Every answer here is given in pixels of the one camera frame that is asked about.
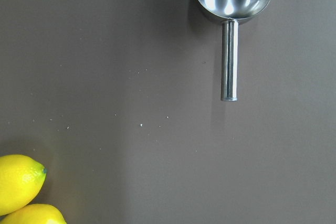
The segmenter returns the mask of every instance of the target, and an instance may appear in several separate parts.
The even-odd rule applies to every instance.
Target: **stainless steel scoop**
[[[260,13],[270,0],[198,0],[223,24],[221,100],[237,100],[238,25]]]

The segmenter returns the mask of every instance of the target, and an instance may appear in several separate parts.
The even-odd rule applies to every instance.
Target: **metal scoop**
[[[238,25],[260,13],[270,0],[198,0],[223,25],[221,100],[237,100]]]

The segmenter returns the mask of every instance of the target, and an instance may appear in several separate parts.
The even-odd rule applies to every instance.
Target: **yellow lemon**
[[[0,216],[27,205],[40,191],[47,170],[24,155],[0,157]]]
[[[32,204],[7,215],[0,224],[67,224],[52,205]]]

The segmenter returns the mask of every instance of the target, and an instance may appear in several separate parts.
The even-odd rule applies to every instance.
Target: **cylindrical handle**
[[[223,23],[222,101],[237,101],[238,21]]]

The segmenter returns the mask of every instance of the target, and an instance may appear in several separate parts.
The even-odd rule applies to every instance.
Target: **lemon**
[[[0,157],[0,216],[27,205],[46,178],[42,164],[24,155]]]
[[[7,215],[0,224],[67,224],[52,205],[32,204]]]

